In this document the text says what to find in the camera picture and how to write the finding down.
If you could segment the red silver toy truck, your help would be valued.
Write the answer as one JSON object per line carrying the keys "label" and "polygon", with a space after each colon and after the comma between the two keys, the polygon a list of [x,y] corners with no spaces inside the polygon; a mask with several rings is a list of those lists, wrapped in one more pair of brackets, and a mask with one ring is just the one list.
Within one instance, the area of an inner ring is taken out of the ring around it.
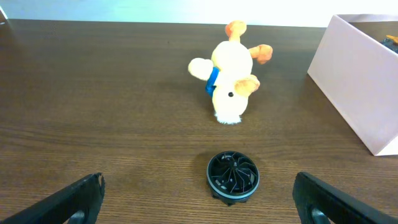
{"label": "red silver toy truck", "polygon": [[381,44],[393,52],[398,53],[397,37],[386,35],[386,37],[381,41]]}

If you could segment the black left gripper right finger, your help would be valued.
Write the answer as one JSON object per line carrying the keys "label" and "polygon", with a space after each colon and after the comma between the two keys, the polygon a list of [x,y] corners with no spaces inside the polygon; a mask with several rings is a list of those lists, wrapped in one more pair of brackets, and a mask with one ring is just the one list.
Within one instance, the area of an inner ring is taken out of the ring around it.
{"label": "black left gripper right finger", "polygon": [[308,172],[296,175],[292,196],[302,223],[397,224],[397,219]]}

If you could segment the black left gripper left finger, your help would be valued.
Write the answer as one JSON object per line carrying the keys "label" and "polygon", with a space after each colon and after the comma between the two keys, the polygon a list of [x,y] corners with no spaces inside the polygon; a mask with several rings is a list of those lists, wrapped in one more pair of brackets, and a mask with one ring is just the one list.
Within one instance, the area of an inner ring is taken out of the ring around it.
{"label": "black left gripper left finger", "polygon": [[2,220],[1,224],[95,224],[104,193],[105,180],[102,173],[89,174]]}

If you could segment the pink cardboard box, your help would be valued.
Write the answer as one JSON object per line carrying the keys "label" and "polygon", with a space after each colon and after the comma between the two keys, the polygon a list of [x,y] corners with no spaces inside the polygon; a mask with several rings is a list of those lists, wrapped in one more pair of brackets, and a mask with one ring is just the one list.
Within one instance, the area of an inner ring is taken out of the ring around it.
{"label": "pink cardboard box", "polygon": [[396,15],[336,14],[308,74],[374,156],[397,154],[397,53],[356,28]]}

